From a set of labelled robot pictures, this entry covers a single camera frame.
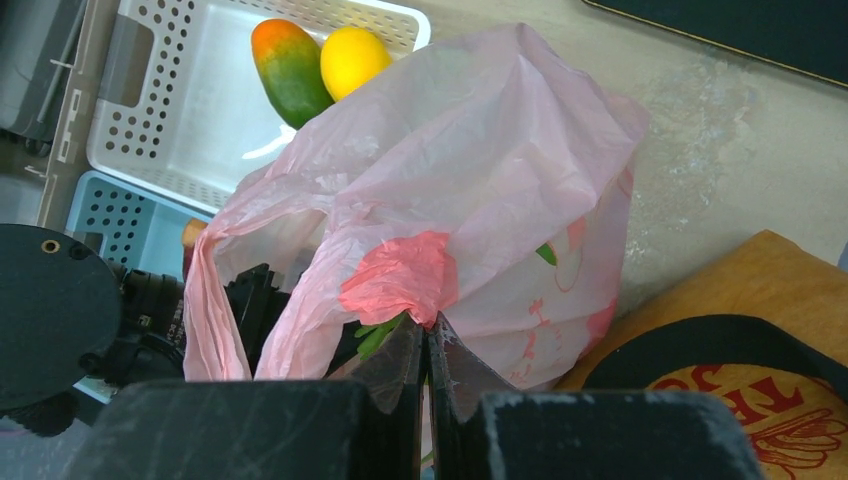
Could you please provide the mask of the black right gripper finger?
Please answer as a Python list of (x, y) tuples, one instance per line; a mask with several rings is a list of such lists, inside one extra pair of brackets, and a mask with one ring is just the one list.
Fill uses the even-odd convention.
[(759, 479), (717, 398), (678, 391), (514, 389), (446, 318), (427, 334), (440, 479)]

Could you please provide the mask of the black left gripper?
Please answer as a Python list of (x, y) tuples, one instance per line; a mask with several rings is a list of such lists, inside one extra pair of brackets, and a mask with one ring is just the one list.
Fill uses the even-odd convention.
[[(253, 378), (291, 297), (276, 277), (259, 264), (225, 287)], [(340, 379), (128, 387), (103, 410), (67, 477), (417, 478), (423, 330), (402, 321), (360, 365), (360, 327), (344, 325), (323, 375)]]

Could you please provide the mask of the brown Trader Joe's bag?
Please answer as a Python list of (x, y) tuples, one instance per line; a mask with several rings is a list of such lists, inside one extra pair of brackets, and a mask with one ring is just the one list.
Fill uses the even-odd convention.
[(847, 475), (847, 273), (771, 231), (616, 321), (563, 389), (707, 393), (769, 479)]

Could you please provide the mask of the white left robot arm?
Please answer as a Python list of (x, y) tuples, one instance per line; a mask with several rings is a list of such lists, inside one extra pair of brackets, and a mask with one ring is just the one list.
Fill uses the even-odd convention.
[(174, 402), (152, 414), (173, 430), (200, 433), (231, 421), (236, 430), (290, 421), (296, 430), (352, 435), (368, 399), (353, 383), (298, 383), (254, 404), (249, 389), (181, 383), (184, 287), (176, 278), (102, 259), (56, 231), (1, 228), (1, 413), (42, 437), (64, 432), (77, 413), (72, 386), (86, 376), (126, 386), (165, 378)]

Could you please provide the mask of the pink plastic grocery bag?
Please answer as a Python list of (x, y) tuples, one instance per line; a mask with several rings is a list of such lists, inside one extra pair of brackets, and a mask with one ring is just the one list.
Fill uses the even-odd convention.
[(256, 379), (323, 376), (346, 323), (438, 315), (520, 388), (606, 334), (633, 159), (650, 123), (531, 27), (434, 43), (311, 120), (199, 236), (189, 381), (249, 380), (225, 287), (267, 264), (291, 295)]

